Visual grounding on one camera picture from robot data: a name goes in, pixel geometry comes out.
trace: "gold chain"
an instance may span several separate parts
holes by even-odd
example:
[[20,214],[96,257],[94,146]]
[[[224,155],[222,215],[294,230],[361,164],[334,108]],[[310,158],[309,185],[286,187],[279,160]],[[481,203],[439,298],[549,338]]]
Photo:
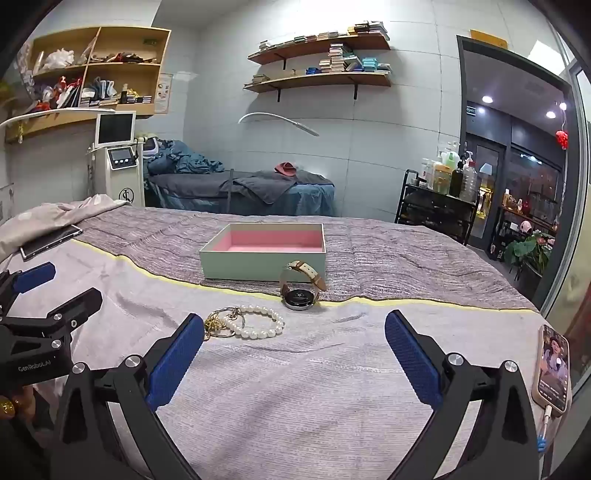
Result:
[[240,315],[242,317],[242,327],[244,328],[246,320],[244,315],[239,312],[238,307],[226,307],[224,309],[215,310],[211,312],[203,322],[203,326],[205,327],[205,335],[203,336],[204,341],[209,340],[211,337],[230,338],[235,335],[235,333],[231,332],[224,322],[219,319],[219,314],[221,312],[230,312],[230,315],[228,316],[230,320],[236,320]]

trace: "machine monitor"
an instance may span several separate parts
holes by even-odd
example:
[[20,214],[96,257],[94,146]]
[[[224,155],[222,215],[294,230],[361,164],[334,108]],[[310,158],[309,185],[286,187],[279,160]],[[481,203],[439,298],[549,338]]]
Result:
[[103,113],[96,117],[95,148],[133,143],[135,112]]

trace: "red cloth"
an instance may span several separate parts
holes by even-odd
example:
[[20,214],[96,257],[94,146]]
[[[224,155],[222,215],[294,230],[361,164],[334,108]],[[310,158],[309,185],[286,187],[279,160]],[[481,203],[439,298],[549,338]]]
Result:
[[288,161],[285,161],[277,165],[275,167],[275,171],[281,173],[282,175],[285,175],[286,177],[296,176],[296,168]]

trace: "yellow trim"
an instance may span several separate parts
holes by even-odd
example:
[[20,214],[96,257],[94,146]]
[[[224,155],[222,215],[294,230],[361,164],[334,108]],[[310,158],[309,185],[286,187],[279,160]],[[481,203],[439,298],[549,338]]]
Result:
[[[120,258],[120,259],[124,260],[125,262],[127,262],[129,265],[131,265],[131,267],[136,269],[141,274],[146,275],[149,278],[154,278],[155,280],[166,281],[166,282],[169,282],[169,283],[172,283],[175,285],[180,285],[183,287],[198,288],[199,290],[217,291],[217,292],[221,292],[221,293],[228,293],[230,295],[246,295],[246,296],[256,297],[256,298],[264,299],[264,300],[281,301],[280,297],[278,297],[276,295],[270,295],[268,293],[257,293],[257,292],[250,292],[250,291],[232,290],[231,288],[208,287],[206,285],[198,285],[195,283],[185,282],[185,281],[181,281],[181,280],[174,280],[172,278],[168,278],[163,275],[155,275],[155,274],[147,271],[145,268],[137,266],[133,262],[133,260],[131,260],[129,257],[126,257],[125,255],[113,255],[105,250],[101,250],[100,248],[95,247],[94,245],[87,244],[86,242],[83,242],[83,241],[75,239],[75,238],[72,239],[72,241],[74,241],[77,244],[84,245],[85,247],[90,248],[91,250],[94,250],[97,253],[107,255],[113,259]],[[420,299],[372,300],[372,299],[368,299],[365,297],[351,297],[350,299],[347,299],[344,301],[324,301],[323,300],[323,301],[319,302],[319,305],[322,307],[337,307],[340,305],[345,305],[347,303],[364,303],[364,304],[373,305],[376,307],[395,307],[395,306],[399,306],[399,305],[408,305],[408,304],[413,304],[413,303],[417,304],[418,303],[418,304],[422,304],[422,305],[438,305],[438,306],[452,307],[452,308],[461,309],[461,310],[476,310],[476,311],[481,311],[481,312],[484,311],[484,312],[502,312],[502,313],[508,313],[508,312],[535,313],[533,310],[530,310],[530,309],[500,309],[500,310],[499,309],[486,309],[486,308],[482,308],[482,307],[471,307],[471,306],[466,306],[466,305],[458,305],[456,303],[447,303],[444,301],[420,300]]]

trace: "door frame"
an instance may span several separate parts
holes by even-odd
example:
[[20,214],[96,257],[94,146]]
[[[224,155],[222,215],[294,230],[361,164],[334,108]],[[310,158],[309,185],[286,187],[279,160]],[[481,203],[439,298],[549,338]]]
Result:
[[574,99],[573,89],[569,83],[558,77],[552,72],[539,66],[537,63],[526,59],[516,53],[513,53],[504,48],[495,47],[488,43],[474,40],[473,38],[457,36],[457,46],[460,57],[460,75],[462,79],[462,111],[460,115],[460,153],[464,151],[464,142],[466,141],[466,66],[464,61],[464,52],[471,51],[493,58],[495,60],[508,63],[520,70],[530,73],[539,79],[549,83],[558,90],[563,92],[564,101],[569,105],[566,110],[566,121],[569,126],[569,147],[567,150],[567,164],[566,168],[566,186],[564,189],[564,202],[562,205],[562,215],[560,216],[560,225],[556,234],[556,241],[552,250],[552,255],[548,261],[548,266],[544,271],[544,275],[540,280],[537,290],[535,291],[532,303],[536,308],[540,309],[544,304],[546,297],[553,288],[554,282],[559,281],[557,278],[560,269],[563,255],[569,244],[571,236],[571,229],[576,229],[577,225],[573,223],[575,210],[577,207],[577,191],[579,187],[579,168],[580,168],[580,153],[579,153],[579,122],[577,118],[577,109]]
[[[491,208],[489,210],[488,217],[486,218],[484,232],[483,232],[481,238],[478,238],[477,236],[474,236],[474,235],[470,235],[470,238],[468,239],[469,245],[486,251],[488,249],[489,244],[491,243],[492,234],[493,234],[493,230],[495,227],[494,224],[495,224],[496,212],[499,209],[499,207],[501,206],[501,203],[503,202],[503,193],[505,192],[505,190],[504,190],[505,165],[506,165],[505,158],[506,158],[507,147],[506,147],[506,145],[502,145],[502,144],[493,142],[491,140],[487,140],[486,138],[479,137],[478,135],[474,135],[474,134],[467,134],[467,135],[468,135],[468,138],[466,138],[466,141],[475,142],[477,146],[480,145],[481,147],[488,148],[489,150],[493,150],[499,154],[499,158],[496,163],[496,176],[495,176],[495,187],[494,187],[495,190],[492,193]],[[476,159],[477,152],[472,151],[472,153],[474,153],[474,158]]]

